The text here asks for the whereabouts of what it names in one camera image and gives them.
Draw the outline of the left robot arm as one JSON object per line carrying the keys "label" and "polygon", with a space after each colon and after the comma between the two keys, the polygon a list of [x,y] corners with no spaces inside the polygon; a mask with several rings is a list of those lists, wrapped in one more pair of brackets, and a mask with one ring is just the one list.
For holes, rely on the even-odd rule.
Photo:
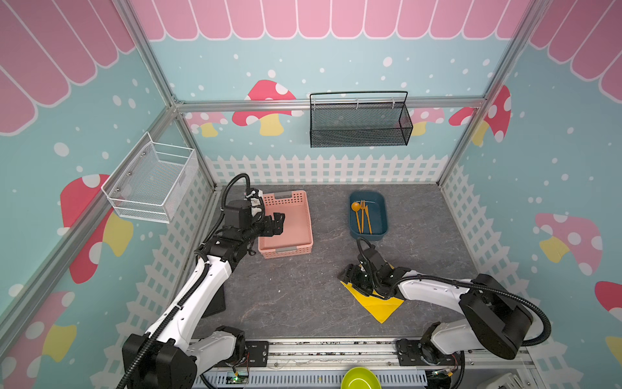
{"label": "left robot arm", "polygon": [[131,335],[122,347],[124,374],[120,388],[191,388],[218,364],[232,369],[247,363],[242,330],[220,326],[207,338],[192,335],[244,257],[253,255],[260,237],[283,233],[285,215],[266,212],[262,191],[239,173],[223,191],[220,216],[194,251],[195,269],[162,316],[142,335]]}

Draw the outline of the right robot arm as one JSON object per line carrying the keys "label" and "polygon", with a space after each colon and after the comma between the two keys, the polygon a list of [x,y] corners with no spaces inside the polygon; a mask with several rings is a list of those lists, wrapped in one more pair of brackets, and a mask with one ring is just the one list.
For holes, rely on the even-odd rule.
{"label": "right robot arm", "polygon": [[403,366],[416,361],[438,366],[449,358],[462,362],[466,351],[479,349],[513,360],[520,348],[540,345],[552,334],[552,324],[538,306],[510,293],[490,275],[458,280],[423,274],[389,264],[365,238],[358,238],[356,245],[356,264],[339,276],[356,298],[371,303],[427,301],[463,316],[452,323],[431,324],[417,341],[399,340]]}

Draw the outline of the orange plastic spoon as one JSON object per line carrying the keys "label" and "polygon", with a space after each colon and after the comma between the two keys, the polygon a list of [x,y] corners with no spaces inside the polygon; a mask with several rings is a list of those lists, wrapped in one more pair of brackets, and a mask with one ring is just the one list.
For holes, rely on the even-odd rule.
{"label": "orange plastic spoon", "polygon": [[357,232],[361,233],[361,219],[360,219],[361,204],[359,202],[353,202],[351,204],[351,210],[355,213]]}

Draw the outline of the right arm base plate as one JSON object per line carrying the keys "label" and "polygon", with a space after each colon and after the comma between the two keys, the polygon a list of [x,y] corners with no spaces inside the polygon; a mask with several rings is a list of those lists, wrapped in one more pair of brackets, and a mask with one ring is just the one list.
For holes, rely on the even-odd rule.
{"label": "right arm base plate", "polygon": [[400,366],[460,366],[461,353],[444,354],[430,340],[399,339],[395,342]]}

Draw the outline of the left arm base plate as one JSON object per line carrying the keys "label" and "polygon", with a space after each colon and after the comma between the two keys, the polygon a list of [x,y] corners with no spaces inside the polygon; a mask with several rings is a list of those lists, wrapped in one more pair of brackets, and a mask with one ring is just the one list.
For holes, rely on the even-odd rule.
{"label": "left arm base plate", "polygon": [[233,355],[218,362],[216,367],[234,367],[246,369],[247,367],[266,367],[269,353],[268,341],[245,341],[244,345],[236,345]]}

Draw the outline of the orange plastic knife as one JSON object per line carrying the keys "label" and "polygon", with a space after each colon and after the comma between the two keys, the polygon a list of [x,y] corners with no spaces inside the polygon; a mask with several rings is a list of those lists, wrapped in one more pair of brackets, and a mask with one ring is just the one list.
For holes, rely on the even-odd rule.
{"label": "orange plastic knife", "polygon": [[371,234],[373,234],[373,228],[372,228],[372,223],[371,223],[371,218],[370,218],[369,204],[365,203],[364,211],[365,211],[365,217],[366,217],[367,225],[368,225],[368,233],[367,234],[371,235]]}

